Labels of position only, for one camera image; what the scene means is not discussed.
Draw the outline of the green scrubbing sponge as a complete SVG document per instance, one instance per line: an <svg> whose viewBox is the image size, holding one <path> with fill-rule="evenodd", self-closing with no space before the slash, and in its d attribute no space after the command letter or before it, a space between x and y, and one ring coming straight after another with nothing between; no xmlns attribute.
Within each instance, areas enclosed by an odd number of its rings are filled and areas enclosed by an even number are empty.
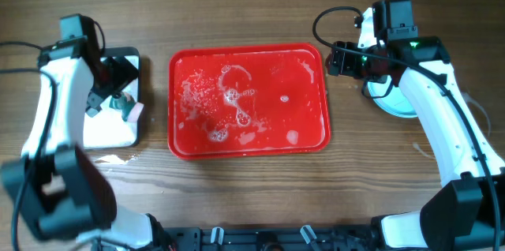
<svg viewBox="0 0 505 251"><path fill-rule="evenodd" d="M138 121L144 104L137 102L129 93L121 92L111 97L109 107L120 111L124 122L134 123Z"/></svg>

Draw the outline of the white plate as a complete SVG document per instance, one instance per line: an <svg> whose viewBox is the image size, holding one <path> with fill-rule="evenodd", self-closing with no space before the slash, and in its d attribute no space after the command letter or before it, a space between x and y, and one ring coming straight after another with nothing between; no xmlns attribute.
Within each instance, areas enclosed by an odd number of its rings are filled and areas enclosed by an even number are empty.
<svg viewBox="0 0 505 251"><path fill-rule="evenodd" d="M374 97L376 105L387 112L399 118L416 118L417 113L401 93L398 87L391 83L391 77L386 76L385 83L370 82L367 84L368 93Z"/></svg>

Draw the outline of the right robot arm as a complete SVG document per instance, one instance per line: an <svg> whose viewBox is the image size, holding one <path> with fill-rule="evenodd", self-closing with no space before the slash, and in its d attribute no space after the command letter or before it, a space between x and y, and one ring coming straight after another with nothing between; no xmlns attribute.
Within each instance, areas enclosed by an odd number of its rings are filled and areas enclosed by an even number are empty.
<svg viewBox="0 0 505 251"><path fill-rule="evenodd" d="M332 75L390 77L432 147L441 190L419 211L374 219L374 249L471 250L504 246L504 161L478 128L436 37L359 47L337 42Z"/></svg>

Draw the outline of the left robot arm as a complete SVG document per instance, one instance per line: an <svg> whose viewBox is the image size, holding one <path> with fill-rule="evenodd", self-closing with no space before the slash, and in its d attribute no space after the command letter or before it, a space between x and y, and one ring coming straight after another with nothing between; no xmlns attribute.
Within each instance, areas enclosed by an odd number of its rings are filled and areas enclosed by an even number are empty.
<svg viewBox="0 0 505 251"><path fill-rule="evenodd" d="M32 131L1 180L13 202L11 244L25 222L40 241L82 239L96 246L149 250L166 245L152 215L118 206L114 192L83 148L84 115L95 77L84 58L59 58L41 76Z"/></svg>

